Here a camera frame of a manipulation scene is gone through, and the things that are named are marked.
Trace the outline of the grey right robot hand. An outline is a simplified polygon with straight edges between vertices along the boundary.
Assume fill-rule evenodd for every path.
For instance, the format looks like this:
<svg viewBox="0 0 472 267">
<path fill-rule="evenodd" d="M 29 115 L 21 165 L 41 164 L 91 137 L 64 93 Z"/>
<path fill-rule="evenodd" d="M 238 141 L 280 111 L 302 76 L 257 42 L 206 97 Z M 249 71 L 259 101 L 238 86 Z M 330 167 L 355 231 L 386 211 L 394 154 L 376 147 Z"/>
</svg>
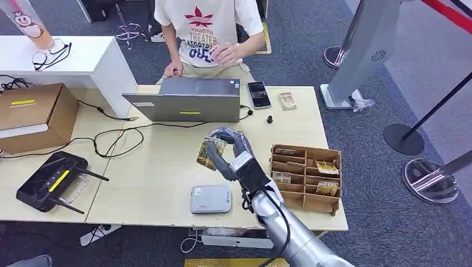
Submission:
<svg viewBox="0 0 472 267">
<path fill-rule="evenodd" d="M 234 156 L 239 156 L 242 152 L 246 151 L 252 156 L 254 155 L 253 150 L 249 141 L 247 140 L 244 133 L 240 131 L 234 131 L 229 126 L 222 126 L 212 131 L 209 138 L 217 138 L 225 141 L 226 143 L 233 145 Z M 217 144 L 213 140 L 205 141 L 208 158 L 213 162 L 216 169 L 222 174 L 222 176 L 229 181 L 237 180 L 236 173 L 231 169 L 230 163 L 226 162 L 222 155 L 218 152 Z"/>
</svg>

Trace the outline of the person's left hand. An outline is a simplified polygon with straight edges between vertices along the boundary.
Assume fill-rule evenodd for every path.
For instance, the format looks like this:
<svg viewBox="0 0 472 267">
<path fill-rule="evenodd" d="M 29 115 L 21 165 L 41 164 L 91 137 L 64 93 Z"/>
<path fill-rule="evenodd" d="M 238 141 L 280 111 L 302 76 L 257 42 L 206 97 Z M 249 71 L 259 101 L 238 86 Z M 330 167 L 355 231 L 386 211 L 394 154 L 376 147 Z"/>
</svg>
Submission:
<svg viewBox="0 0 472 267">
<path fill-rule="evenodd" d="M 241 58 L 239 47 L 229 42 L 213 46 L 210 55 L 211 59 L 219 65 L 236 63 Z"/>
</svg>

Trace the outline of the person's right hand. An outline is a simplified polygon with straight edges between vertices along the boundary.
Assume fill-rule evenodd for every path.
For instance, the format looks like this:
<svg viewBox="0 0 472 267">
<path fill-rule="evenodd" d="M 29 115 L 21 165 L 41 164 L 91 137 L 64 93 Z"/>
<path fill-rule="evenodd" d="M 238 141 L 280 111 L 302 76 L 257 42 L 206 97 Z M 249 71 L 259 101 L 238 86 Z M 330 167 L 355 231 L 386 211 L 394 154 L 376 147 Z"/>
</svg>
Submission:
<svg viewBox="0 0 472 267">
<path fill-rule="evenodd" d="M 182 74 L 183 74 L 183 63 L 179 60 L 170 62 L 164 71 L 164 76 L 167 78 L 181 77 Z"/>
</svg>

